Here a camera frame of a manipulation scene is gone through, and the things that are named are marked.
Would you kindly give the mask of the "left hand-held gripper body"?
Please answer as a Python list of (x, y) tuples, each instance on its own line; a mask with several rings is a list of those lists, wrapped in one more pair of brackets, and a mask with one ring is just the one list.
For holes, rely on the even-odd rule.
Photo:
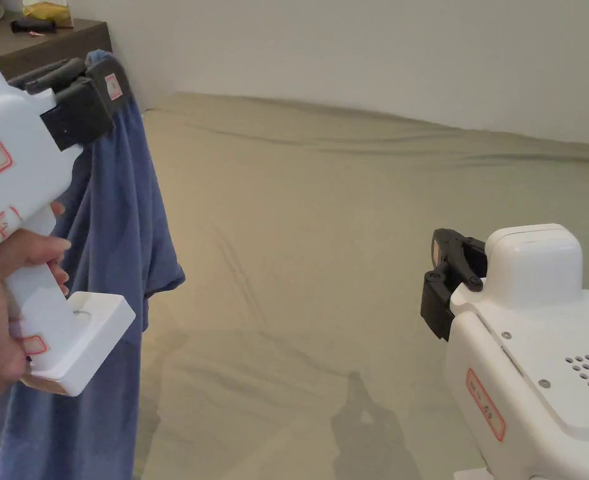
[[(70, 186), (75, 161), (114, 128), (93, 82), (73, 95), (28, 94), (38, 69), (10, 81), (0, 72), (0, 244), (19, 229), (52, 233), (51, 203)], [(23, 382), (47, 393), (79, 395), (135, 317), (118, 294), (64, 296), (45, 265), (12, 273), (6, 287), (10, 333), (29, 361)]]

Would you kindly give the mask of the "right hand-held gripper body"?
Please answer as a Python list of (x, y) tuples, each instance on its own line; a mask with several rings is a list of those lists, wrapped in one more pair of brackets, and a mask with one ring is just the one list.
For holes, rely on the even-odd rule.
[(420, 314), (485, 465), (455, 479), (589, 479), (589, 290), (559, 224), (485, 242), (483, 290), (423, 281)]

